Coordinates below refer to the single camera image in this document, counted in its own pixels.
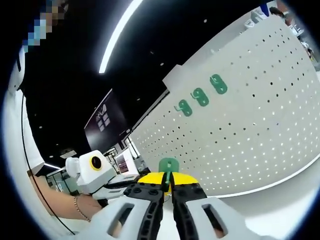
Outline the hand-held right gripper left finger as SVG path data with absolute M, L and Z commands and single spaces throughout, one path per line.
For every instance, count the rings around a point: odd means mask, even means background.
M 92 219 L 96 240 L 155 240 L 163 219 L 165 173 L 151 172 Z

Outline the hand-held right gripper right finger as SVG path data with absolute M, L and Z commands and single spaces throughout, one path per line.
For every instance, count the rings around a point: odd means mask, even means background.
M 181 240 L 249 240 L 245 220 L 217 198 L 207 197 L 192 176 L 172 172 L 173 219 Z

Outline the person's left hand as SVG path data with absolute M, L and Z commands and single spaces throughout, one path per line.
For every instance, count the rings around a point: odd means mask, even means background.
M 98 213 L 102 207 L 97 200 L 90 195 L 81 195 L 77 198 L 77 205 L 79 210 L 89 219 Z

